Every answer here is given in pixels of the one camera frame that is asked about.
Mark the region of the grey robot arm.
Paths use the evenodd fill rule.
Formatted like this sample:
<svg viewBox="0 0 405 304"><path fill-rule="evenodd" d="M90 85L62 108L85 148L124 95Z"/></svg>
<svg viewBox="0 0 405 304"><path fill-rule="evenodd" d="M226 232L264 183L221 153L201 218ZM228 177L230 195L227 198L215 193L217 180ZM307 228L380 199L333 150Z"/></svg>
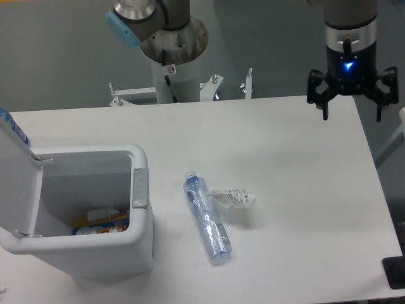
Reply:
<svg viewBox="0 0 405 304"><path fill-rule="evenodd" d="M382 110L399 101L397 68L376 69L376 1L311 1L323 9L326 73L311 70L307 102L328 118L328 103L338 95L364 95ZM191 23L189 1L115 1L106 20L116 37L128 47L137 47L156 32L176 32Z"/></svg>

